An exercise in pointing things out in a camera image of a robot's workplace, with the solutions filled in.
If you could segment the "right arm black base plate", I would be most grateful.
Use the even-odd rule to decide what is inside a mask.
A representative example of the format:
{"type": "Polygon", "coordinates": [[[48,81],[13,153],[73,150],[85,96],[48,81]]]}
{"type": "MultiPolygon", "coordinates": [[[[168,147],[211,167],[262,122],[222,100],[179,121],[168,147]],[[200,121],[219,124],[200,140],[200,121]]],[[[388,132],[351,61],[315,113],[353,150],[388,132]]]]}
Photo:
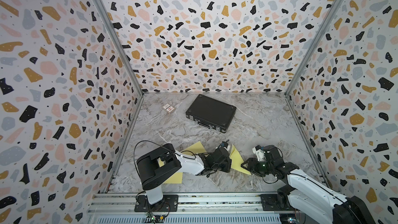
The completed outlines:
{"type": "Polygon", "coordinates": [[[293,211],[288,202],[283,203],[278,194],[261,194],[260,201],[263,211],[293,211]]]}

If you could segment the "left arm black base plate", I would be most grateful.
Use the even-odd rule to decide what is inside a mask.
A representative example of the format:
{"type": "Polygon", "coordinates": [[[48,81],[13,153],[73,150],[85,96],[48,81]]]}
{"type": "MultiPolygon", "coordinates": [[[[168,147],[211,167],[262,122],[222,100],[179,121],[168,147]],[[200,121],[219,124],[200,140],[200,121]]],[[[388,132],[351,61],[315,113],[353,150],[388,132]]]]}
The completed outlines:
{"type": "Polygon", "coordinates": [[[177,212],[178,200],[178,195],[164,195],[160,202],[150,204],[146,195],[139,195],[136,197],[134,211],[137,213],[177,212]]]}

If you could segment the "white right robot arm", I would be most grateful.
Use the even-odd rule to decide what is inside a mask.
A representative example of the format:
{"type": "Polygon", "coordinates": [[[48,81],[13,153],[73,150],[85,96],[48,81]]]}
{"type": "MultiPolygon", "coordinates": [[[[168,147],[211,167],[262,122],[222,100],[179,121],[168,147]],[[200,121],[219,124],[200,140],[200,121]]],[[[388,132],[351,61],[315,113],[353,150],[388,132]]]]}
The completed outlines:
{"type": "Polygon", "coordinates": [[[308,176],[297,165],[285,162],[274,145],[256,146],[254,158],[240,166],[259,177],[274,176],[285,185],[278,189],[280,209],[297,209],[320,224],[373,224],[375,221],[360,198],[347,197],[308,176]]]}

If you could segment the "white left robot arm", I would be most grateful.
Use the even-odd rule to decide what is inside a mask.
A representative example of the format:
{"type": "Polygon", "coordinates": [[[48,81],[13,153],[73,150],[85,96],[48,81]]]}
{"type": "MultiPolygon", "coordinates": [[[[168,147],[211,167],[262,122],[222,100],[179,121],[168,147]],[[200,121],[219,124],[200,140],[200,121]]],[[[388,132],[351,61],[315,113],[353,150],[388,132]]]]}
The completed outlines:
{"type": "Polygon", "coordinates": [[[179,152],[171,143],[167,143],[135,159],[135,168],[147,202],[156,205],[163,201],[162,184],[176,173],[206,177],[216,172],[229,173],[232,166],[231,151],[232,146],[228,141],[221,142],[213,152],[191,155],[179,152]]]}

